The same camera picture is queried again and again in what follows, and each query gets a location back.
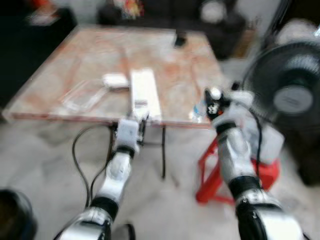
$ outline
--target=concrete floor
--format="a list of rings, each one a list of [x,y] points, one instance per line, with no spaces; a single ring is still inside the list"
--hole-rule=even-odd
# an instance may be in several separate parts
[[[0,126],[0,182],[24,192],[38,220],[36,240],[50,240],[85,204],[85,189],[71,159],[71,142],[88,124],[18,121]],[[167,179],[161,181],[161,150],[144,148],[133,161],[115,226],[131,221],[137,240],[238,240],[234,209],[218,202],[199,205],[197,160],[215,136],[211,130],[167,131]],[[161,130],[147,129],[148,142]],[[88,132],[77,156],[91,180],[104,164],[109,133]],[[271,192],[313,240],[320,239],[320,188],[305,187],[290,153],[281,153],[281,175]]]

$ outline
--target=fan motor hub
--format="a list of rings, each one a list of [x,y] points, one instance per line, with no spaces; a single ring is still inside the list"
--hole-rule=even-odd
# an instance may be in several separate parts
[[[313,104],[311,91],[299,85],[289,85],[279,89],[273,98],[273,104],[279,112],[298,115],[308,111]]]

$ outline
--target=table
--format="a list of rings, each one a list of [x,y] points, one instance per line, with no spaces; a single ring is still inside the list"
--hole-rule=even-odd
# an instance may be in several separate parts
[[[132,70],[152,69],[161,108],[161,126],[203,128],[190,112],[204,88],[226,88],[225,77],[204,34],[188,32],[185,46],[174,47],[170,29],[77,27],[33,74],[4,111],[7,119],[110,123],[126,116],[130,93],[108,92],[85,112],[64,97],[77,84]]]

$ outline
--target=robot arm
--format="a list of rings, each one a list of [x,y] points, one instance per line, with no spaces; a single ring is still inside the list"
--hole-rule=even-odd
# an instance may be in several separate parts
[[[131,161],[139,150],[139,124],[122,119],[118,124],[114,155],[106,167],[102,187],[91,205],[66,225],[54,240],[110,240],[126,184],[131,175]]]
[[[208,107],[223,112],[230,101],[212,97]],[[280,203],[266,193],[251,163],[251,148],[244,135],[236,125],[234,115],[230,112],[208,115],[218,135],[218,157],[221,176],[228,185],[235,200],[236,215],[241,240],[303,240],[303,232],[298,222],[286,213]]]

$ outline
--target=red stool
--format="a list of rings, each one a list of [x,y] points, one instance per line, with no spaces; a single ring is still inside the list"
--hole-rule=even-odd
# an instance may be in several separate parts
[[[217,147],[218,140],[215,138],[198,162],[201,171],[201,186],[196,193],[196,200],[198,203],[206,204],[209,200],[214,199],[222,203],[233,205],[234,200],[232,198],[217,195],[217,191],[223,183],[223,180],[220,176],[219,160],[214,169],[211,171],[209,177],[205,180],[206,160],[210,155],[215,154]],[[254,168],[257,169],[255,159],[252,160],[252,164]],[[279,169],[280,163],[278,159],[276,159],[271,165],[263,163],[259,164],[259,176],[262,186],[265,190],[269,190],[275,183],[279,176]]]

